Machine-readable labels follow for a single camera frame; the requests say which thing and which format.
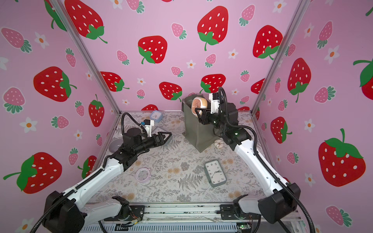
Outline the grey-green canvas tote bag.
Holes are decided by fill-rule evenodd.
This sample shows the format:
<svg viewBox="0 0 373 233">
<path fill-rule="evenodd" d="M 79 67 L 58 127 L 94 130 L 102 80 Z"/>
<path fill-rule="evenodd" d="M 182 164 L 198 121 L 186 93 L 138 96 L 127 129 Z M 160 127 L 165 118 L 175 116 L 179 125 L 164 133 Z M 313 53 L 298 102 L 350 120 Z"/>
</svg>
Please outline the grey-green canvas tote bag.
<svg viewBox="0 0 373 233">
<path fill-rule="evenodd" d="M 183 135 L 198 152 L 203 152 L 210 145 L 213 145 L 219 137 L 214 135 L 212 125 L 203 125 L 192 113 L 191 106 L 196 97 L 202 98 L 203 95 L 193 94 L 182 100 L 182 112 L 184 113 L 185 123 L 185 132 Z"/>
</svg>

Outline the peach cat-face clock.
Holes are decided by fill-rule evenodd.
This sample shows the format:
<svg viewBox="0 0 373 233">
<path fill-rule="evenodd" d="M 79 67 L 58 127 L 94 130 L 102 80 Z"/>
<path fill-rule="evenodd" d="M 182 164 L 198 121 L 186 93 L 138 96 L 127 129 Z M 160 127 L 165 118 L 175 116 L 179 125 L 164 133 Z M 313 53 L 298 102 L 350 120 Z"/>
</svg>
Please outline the peach cat-face clock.
<svg viewBox="0 0 373 233">
<path fill-rule="evenodd" d="M 207 107 L 208 107 L 208 101 L 205 98 L 196 97 L 192 101 L 191 111 L 196 116 L 197 115 L 197 112 L 196 112 L 197 108 L 206 109 Z"/>
</svg>

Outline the large grey-green rectangular clock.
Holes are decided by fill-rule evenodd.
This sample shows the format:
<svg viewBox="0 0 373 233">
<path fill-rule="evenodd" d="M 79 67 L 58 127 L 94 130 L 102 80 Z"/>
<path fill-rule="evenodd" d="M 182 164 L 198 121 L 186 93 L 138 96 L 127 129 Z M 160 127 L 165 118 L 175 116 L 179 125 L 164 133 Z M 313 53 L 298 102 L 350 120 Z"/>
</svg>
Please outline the large grey-green rectangular clock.
<svg viewBox="0 0 373 233">
<path fill-rule="evenodd" d="M 216 188 L 223 184 L 226 184 L 227 177 L 220 165 L 218 160 L 208 161 L 204 165 L 204 171 L 208 179 L 208 183 L 212 188 Z"/>
</svg>

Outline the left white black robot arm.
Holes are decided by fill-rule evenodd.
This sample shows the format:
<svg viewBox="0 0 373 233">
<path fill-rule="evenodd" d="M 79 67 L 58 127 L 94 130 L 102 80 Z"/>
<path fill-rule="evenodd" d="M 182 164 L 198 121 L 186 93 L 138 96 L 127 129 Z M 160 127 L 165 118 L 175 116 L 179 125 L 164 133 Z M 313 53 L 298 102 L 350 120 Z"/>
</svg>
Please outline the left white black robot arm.
<svg viewBox="0 0 373 233">
<path fill-rule="evenodd" d="M 52 233 L 78 233 L 84 227 L 109 217 L 127 218 L 129 202 L 120 196 L 99 204 L 88 204 L 88 201 L 113 178 L 129 169 L 139 155 L 165 145 L 171 136 L 171 132 L 158 132 L 147 138 L 141 134 L 124 135 L 122 145 L 104 159 L 99 169 L 64 192 L 54 191 L 47 197 L 44 214 L 31 231 L 36 232 L 42 225 Z"/>
</svg>

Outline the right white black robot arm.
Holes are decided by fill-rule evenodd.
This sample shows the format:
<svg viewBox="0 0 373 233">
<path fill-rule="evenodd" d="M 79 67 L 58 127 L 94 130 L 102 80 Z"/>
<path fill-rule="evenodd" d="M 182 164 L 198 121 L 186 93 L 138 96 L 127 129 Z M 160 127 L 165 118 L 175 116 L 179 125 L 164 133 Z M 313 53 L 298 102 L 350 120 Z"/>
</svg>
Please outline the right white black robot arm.
<svg viewBox="0 0 373 233">
<path fill-rule="evenodd" d="M 301 189 L 287 182 L 257 150 L 257 133 L 249 126 L 238 124 L 238 111 L 232 103 L 218 108 L 195 108 L 193 113 L 203 125 L 211 124 L 221 130 L 221 138 L 246 163 L 261 185 L 265 198 L 257 201 L 258 213 L 269 223 L 280 222 L 297 207 Z"/>
</svg>

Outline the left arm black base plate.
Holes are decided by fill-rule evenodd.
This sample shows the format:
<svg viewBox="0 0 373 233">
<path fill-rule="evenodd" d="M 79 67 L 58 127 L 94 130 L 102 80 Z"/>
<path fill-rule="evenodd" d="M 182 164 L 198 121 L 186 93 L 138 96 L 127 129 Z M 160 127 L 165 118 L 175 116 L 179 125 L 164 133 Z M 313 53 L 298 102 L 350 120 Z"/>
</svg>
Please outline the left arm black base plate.
<svg viewBox="0 0 373 233">
<path fill-rule="evenodd" d="M 122 207 L 114 217 L 105 218 L 104 221 L 132 221 L 142 220 L 145 212 L 144 205 L 127 205 Z"/>
</svg>

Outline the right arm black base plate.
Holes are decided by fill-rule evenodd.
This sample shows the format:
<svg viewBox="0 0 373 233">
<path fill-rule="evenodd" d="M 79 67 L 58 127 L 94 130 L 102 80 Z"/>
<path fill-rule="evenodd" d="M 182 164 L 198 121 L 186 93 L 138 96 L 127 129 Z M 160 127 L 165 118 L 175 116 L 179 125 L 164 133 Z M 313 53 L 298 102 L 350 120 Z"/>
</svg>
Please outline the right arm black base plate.
<svg viewBox="0 0 373 233">
<path fill-rule="evenodd" d="M 221 204 L 217 211 L 222 220 L 258 220 L 261 215 L 254 213 L 244 213 L 234 204 Z"/>
</svg>

